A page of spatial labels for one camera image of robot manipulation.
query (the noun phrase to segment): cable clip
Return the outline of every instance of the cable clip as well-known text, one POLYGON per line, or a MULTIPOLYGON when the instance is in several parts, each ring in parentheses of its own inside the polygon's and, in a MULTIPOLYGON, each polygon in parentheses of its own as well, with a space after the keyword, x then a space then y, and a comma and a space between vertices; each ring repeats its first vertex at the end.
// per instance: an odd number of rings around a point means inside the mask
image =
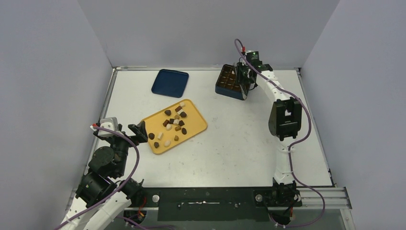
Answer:
POLYGON ((282 153, 286 153, 286 154, 289 153, 288 148, 279 149, 279 151, 282 152, 282 153))
POLYGON ((266 80, 266 82, 270 82, 270 81, 277 81, 278 80, 278 78, 277 77, 274 77, 274 78, 268 78, 268 80, 266 80))
POLYGON ((72 224, 72 225, 74 225, 74 226, 75 226, 75 228, 77 228, 77 227, 78 227, 78 224, 77 224, 77 223, 75 223, 75 222, 73 222, 73 221, 69 220, 68 214, 66 214, 66 215, 65 215, 65 218, 66 218, 66 222, 67 222, 68 224, 72 224))
POLYGON ((277 89, 277 88, 278 88, 278 86, 275 85, 275 86, 273 86, 273 87, 271 88, 271 91, 274 90, 274 89, 277 89))
POLYGON ((293 173, 293 171, 290 171, 290 172, 282 172, 282 175, 284 175, 284 174, 292 174, 293 173))

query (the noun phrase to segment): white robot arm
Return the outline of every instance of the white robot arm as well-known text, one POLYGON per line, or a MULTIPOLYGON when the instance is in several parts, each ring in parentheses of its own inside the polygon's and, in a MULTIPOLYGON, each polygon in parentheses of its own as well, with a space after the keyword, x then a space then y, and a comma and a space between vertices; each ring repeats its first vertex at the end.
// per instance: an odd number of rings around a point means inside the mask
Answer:
MULTIPOLYGON (((82 199, 76 201, 76 208, 79 211, 86 209, 86 203, 82 199)), ((80 215, 78 218, 68 221, 62 230, 103 230, 109 225, 114 218, 126 207, 131 205, 131 200, 123 192, 117 192, 106 203, 80 215)), ((70 209, 66 214, 65 222, 76 214, 77 210, 70 209)))
POLYGON ((247 86, 256 84, 261 87, 267 97, 273 102, 271 116, 269 120, 269 129, 275 138, 276 170, 273 176, 277 184, 293 184, 288 147, 292 142, 285 138, 296 138, 297 132, 301 126, 301 106, 294 99, 289 97, 280 89, 283 89, 278 79, 275 77, 273 69, 268 64, 262 64, 259 60, 258 51, 242 51, 244 59, 251 65, 258 67, 258 71, 267 79, 257 76, 245 61, 235 64, 237 82, 240 84, 243 98, 248 95, 247 86))
MULTIPOLYGON (((261 72, 263 75, 268 77, 271 81, 276 83, 280 88, 282 86, 280 85, 278 79, 275 77, 275 74, 273 71, 263 71, 261 72)), ((268 96, 268 98, 274 102, 277 100, 282 100, 286 101, 289 100, 289 97, 284 93, 278 90, 276 87, 273 85, 269 84, 269 82, 263 78, 257 78, 256 84, 260 86, 268 96)), ((274 136, 275 139, 275 154, 276 154, 276 170, 273 178, 275 181, 280 184, 291 184, 294 181, 294 178, 292 176, 290 164, 289 164, 289 156, 288 156, 288 146, 292 142, 291 140, 286 140, 284 139, 281 141, 279 137, 274 136)))

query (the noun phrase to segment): purple cable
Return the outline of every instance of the purple cable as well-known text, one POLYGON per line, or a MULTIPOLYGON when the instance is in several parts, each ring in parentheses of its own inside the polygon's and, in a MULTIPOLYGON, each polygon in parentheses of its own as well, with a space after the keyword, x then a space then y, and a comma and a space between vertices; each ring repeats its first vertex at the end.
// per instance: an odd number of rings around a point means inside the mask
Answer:
MULTIPOLYGON (((117 193, 118 191, 120 191, 120 190, 122 189, 122 187, 124 187, 124 185, 131 179, 131 177, 132 177, 133 174, 135 173, 135 170, 137 169, 138 163, 139 163, 139 151, 138 151, 138 149, 137 149, 137 146, 136 146, 129 138, 127 138, 126 136, 124 136, 124 135, 121 134, 121 133, 114 132, 114 131, 111 131, 111 130, 106 129, 106 128, 102 128, 102 127, 98 127, 98 126, 94 126, 93 128, 94 128, 94 129, 97 129, 97 130, 103 130, 103 131, 106 131, 106 132, 109 132, 109 133, 113 133, 114 135, 116 135, 116 136, 118 136, 118 137, 121 137, 121 138, 123 138, 124 140, 126 140, 128 143, 130 143, 130 145, 131 145, 132 147, 134 147, 135 152, 137 153, 137 160, 135 161, 135 166, 134 166, 133 170, 130 172, 130 174, 128 175, 127 179, 125 179, 125 180, 123 181, 123 183, 121 183, 121 185, 118 186, 118 188, 116 188, 112 193, 110 193, 108 196, 106 196, 104 199, 102 199, 101 201, 97 202, 97 203, 94 204, 93 206, 90 206, 89 208, 87 208, 87 209, 85 209, 85 210, 79 212, 78 214, 72 216, 72 217, 69 219, 70 221, 72 221, 73 219, 75 219, 75 218, 81 216, 82 214, 84 214, 84 213, 86 213, 86 212, 88 212, 88 211, 94 209, 95 207, 97 207, 97 206, 99 206, 100 204, 104 203, 108 198, 110 198, 111 196, 113 196, 115 193, 117 193)), ((58 229, 62 228, 62 227, 65 226, 67 223, 68 223, 68 221, 65 221, 65 222, 61 223, 61 224, 58 225, 56 228, 54 228, 54 230, 58 230, 58 229)))
POLYGON ((123 219, 123 220, 125 220, 125 221, 128 221, 128 222, 134 224, 134 225, 135 225, 135 228, 138 228, 138 229, 160 229, 160 228, 175 229, 174 226, 172 226, 172 225, 152 225, 152 226, 148 226, 148 227, 142 227, 141 225, 139 225, 137 222, 133 221, 133 220, 130 219, 130 218, 127 218, 127 217, 119 217, 119 216, 117 216, 116 218, 119 218, 119 219, 123 219))
POLYGON ((304 138, 302 138, 302 139, 300 139, 300 140, 297 140, 297 141, 295 141, 295 142, 293 142, 292 144, 289 145, 289 147, 288 147, 288 151, 289 151, 289 154, 288 154, 288 155, 289 155, 289 164, 290 164, 290 167, 291 167, 291 171, 292 171, 292 176, 293 176, 293 178, 294 178, 299 184, 301 184, 302 186, 304 186, 304 187, 306 187, 306 188, 308 188, 308 189, 313 190, 315 193, 317 193, 317 194, 320 196, 321 200, 323 201, 323 209, 321 209, 321 213, 320 213, 320 215, 319 215, 317 218, 315 218, 314 220, 312 220, 312 221, 310 221, 310 222, 308 222, 308 223, 297 224, 297 225, 288 225, 288 226, 286 226, 286 227, 287 227, 287 228, 295 228, 295 227, 304 227, 304 226, 307 226, 307 225, 311 225, 311 224, 313 224, 314 222, 318 221, 318 220, 323 216, 323 214, 324 214, 324 212, 325 212, 325 210, 326 210, 326 201, 324 200, 323 195, 321 195, 321 193, 320 193, 319 191, 317 191, 316 189, 314 189, 314 188, 312 188, 312 187, 310 187, 310 186, 308 186, 308 185, 302 183, 301 181, 299 181, 299 180, 297 179, 296 175, 295 175, 294 172, 293 172, 292 154, 291 154, 291 152, 290 152, 293 145, 298 144, 298 143, 300 143, 300 142, 306 140, 306 139, 310 136, 310 133, 311 133, 311 131, 312 131, 312 120, 311 120, 311 118, 310 118, 310 113, 309 113, 309 111, 306 109, 306 107, 305 107, 305 105, 303 104, 302 100, 300 100, 300 98, 299 98, 298 96, 296 96, 294 93, 292 93, 292 92, 290 92, 290 91, 287 91, 287 90, 282 89, 281 87, 279 87, 278 85, 276 85, 273 81, 269 80, 267 77, 265 77, 263 74, 261 74, 255 67, 253 67, 253 66, 251 65, 251 63, 249 63, 249 62, 247 61, 247 59, 244 57, 244 55, 243 55, 242 52, 240 51, 237 42, 240 43, 241 47, 244 47, 244 46, 242 45, 242 42, 241 42, 240 39, 236 38, 236 39, 234 40, 234 45, 236 46, 238 53, 240 54, 241 58, 245 61, 245 63, 251 68, 251 70, 253 70, 254 72, 256 72, 256 73, 257 73, 258 75, 260 75, 263 79, 267 80, 269 83, 271 83, 273 86, 275 86, 278 90, 280 90, 280 91, 282 91, 282 92, 284 92, 284 93, 287 93, 287 94, 291 95, 293 98, 297 99, 297 101, 299 101, 300 105, 303 107, 304 112, 306 113, 307 121, 308 121, 308 123, 309 123, 309 130, 308 130, 308 132, 307 132, 307 134, 306 134, 306 136, 305 136, 304 138))

